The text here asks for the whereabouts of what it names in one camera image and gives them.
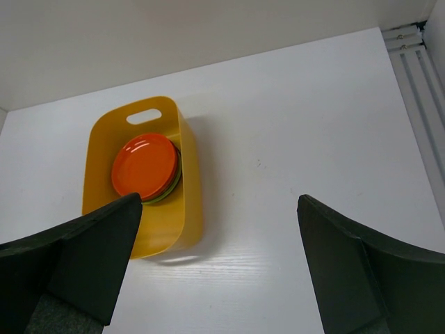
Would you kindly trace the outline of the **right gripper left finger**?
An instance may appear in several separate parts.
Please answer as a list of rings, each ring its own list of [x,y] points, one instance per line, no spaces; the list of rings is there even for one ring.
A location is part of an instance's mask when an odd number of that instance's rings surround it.
[[[102,333],[140,225],[137,193],[1,245],[2,333]]]

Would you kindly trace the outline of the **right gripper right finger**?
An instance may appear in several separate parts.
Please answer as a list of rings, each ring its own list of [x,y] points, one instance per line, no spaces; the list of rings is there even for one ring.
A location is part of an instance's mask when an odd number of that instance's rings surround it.
[[[309,196],[298,223],[325,333],[443,333],[444,254],[387,236]]]

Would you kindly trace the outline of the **green plate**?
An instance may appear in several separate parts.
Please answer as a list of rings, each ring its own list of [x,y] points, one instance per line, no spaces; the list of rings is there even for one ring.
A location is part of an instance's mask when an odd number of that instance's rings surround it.
[[[166,197],[168,197],[175,190],[180,179],[181,179],[181,173],[175,177],[172,184],[160,196],[158,196],[152,200],[144,200],[143,204],[144,205],[152,205],[152,204],[158,203],[158,202],[162,201],[163,199],[165,199]]]

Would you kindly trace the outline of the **orange plate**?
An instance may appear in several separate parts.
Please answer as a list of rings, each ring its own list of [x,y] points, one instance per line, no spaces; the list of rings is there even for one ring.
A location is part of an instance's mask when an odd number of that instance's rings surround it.
[[[115,157],[111,181],[121,195],[138,193],[141,199],[158,194],[172,179],[176,152],[168,137],[147,133],[131,139]]]
[[[175,177],[178,175],[178,174],[180,174],[181,173],[181,152],[180,152],[180,150],[174,145],[174,147],[175,147],[175,152],[176,152],[176,166],[175,166],[175,172],[174,172],[174,174],[173,174],[173,177],[172,177],[172,179],[168,182],[168,184],[166,185],[166,186],[164,186],[163,187],[163,189],[158,193],[158,194],[156,194],[156,195],[153,195],[153,196],[150,196],[150,197],[148,197],[148,198],[143,198],[142,199],[142,202],[144,201],[144,200],[152,200],[152,199],[154,199],[154,198],[156,198],[156,197],[158,197],[158,196],[160,196],[171,184],[172,184],[172,182],[173,182],[173,180],[175,179]]]

